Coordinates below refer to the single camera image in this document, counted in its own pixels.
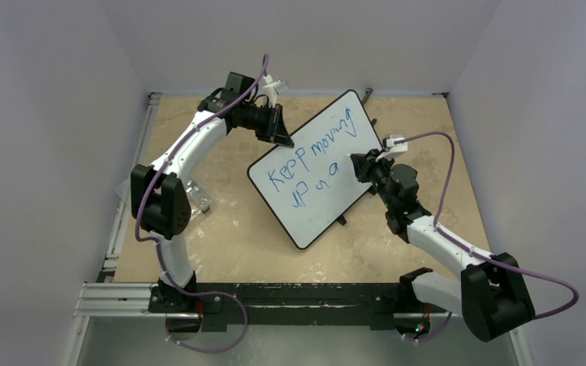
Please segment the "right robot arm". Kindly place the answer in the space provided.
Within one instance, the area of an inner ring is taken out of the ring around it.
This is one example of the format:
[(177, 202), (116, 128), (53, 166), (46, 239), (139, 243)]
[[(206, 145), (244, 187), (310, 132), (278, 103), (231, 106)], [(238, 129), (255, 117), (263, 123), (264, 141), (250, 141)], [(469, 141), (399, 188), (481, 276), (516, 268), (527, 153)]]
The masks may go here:
[(382, 199), (390, 231), (456, 276), (444, 278), (430, 269), (404, 276), (398, 289), (403, 308), (416, 310), (425, 303), (441, 307), (462, 317), (472, 335), (483, 342), (536, 318), (517, 260), (480, 249), (439, 225), (418, 200), (414, 168), (383, 159), (377, 149), (349, 158), (356, 180), (370, 184)]

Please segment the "white whiteboard black frame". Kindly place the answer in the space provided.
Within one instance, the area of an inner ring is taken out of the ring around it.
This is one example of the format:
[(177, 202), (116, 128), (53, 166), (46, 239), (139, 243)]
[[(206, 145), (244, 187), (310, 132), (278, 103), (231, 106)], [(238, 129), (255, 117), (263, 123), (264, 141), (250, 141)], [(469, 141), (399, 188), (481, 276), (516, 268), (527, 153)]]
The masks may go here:
[(247, 176), (297, 249), (315, 242), (369, 189), (352, 154), (381, 149), (361, 98), (348, 90), (247, 169)]

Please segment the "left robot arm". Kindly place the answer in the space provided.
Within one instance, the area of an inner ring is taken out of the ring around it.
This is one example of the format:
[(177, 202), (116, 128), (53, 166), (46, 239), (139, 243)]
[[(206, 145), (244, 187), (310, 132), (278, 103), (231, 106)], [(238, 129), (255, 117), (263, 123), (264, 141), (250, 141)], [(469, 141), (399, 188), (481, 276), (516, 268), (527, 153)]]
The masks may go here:
[(161, 273), (158, 300), (179, 312), (197, 301), (195, 272), (182, 236), (191, 217), (185, 184), (209, 151), (234, 128), (255, 133), (257, 140), (292, 148), (277, 97), (288, 88), (266, 72), (250, 78), (230, 72), (225, 86), (203, 98), (192, 121), (177, 140), (149, 165), (130, 173), (132, 215), (139, 242), (154, 244)]

